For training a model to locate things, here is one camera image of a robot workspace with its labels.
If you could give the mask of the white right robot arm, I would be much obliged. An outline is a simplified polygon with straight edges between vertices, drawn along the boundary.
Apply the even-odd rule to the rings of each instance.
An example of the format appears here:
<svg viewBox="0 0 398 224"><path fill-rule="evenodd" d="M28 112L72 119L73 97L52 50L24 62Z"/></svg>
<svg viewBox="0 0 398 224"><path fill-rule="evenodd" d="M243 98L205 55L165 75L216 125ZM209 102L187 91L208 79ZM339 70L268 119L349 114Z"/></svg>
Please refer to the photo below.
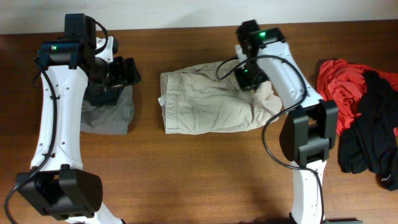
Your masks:
<svg viewBox="0 0 398 224"><path fill-rule="evenodd" d="M258 85L259 72L264 72L284 107L272 119L286 116L279 143L288 163L276 162L293 172L290 219L292 223L324 223L322 178L335 144L338 107L309 84L278 28L260 30L254 21L247 21L236 34L241 88Z"/></svg>

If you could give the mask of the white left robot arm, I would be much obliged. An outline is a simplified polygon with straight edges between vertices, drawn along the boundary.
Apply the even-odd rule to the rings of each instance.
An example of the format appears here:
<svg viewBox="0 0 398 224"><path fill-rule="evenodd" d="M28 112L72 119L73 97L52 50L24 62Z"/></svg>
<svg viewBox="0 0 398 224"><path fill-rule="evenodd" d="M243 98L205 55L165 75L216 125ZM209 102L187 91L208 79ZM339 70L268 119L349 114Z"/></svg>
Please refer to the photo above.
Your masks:
<svg viewBox="0 0 398 224"><path fill-rule="evenodd" d="M30 171L17 174L15 190L43 216L68 223L121 223L103 202L100 177L84 171L80 153L84 99L107 103L111 91L141 79L135 61L117 52L114 37L44 42L38 52L39 140Z"/></svg>

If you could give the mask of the beige shorts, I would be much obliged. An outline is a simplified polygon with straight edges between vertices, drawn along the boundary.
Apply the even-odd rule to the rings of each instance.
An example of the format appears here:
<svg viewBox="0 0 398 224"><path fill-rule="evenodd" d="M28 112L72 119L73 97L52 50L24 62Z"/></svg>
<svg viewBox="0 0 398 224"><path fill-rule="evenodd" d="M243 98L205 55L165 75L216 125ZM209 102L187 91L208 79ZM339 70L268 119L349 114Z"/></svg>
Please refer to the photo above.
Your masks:
<svg viewBox="0 0 398 224"><path fill-rule="evenodd" d="M270 81L255 92L242 91L228 72L232 60L204 63L160 76L164 129L167 134L236 133L260 128L282 109Z"/></svg>

